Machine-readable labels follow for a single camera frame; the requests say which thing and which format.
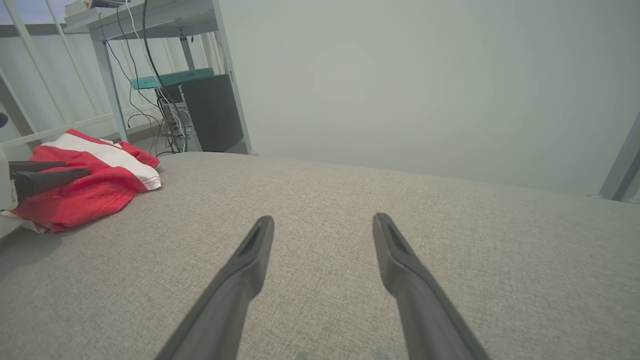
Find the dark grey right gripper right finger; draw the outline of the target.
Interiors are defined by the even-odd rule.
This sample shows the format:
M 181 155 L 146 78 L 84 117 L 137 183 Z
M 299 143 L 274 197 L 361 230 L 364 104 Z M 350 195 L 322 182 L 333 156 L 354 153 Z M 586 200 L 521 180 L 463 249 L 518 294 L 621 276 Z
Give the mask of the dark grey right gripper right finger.
M 487 360 L 485 349 L 393 219 L 372 221 L 382 284 L 397 303 L 411 360 Z

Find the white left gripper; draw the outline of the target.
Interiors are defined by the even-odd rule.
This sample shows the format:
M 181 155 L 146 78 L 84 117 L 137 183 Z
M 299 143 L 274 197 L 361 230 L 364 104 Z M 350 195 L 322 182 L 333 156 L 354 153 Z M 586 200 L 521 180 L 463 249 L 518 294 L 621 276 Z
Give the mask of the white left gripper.
M 0 148 L 0 209 L 10 211 L 19 201 L 67 186 L 75 180 L 90 175 L 88 168 L 71 168 L 63 171 L 42 172 L 66 168 L 64 161 L 10 161 Z

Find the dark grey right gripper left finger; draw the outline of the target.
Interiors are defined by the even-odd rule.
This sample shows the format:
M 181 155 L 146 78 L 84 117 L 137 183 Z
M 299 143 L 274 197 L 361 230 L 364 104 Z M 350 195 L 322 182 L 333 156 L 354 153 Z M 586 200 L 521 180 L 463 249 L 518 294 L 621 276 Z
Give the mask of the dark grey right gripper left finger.
M 251 301 L 265 284 L 275 222 L 261 216 L 167 340 L 158 360 L 235 360 Z

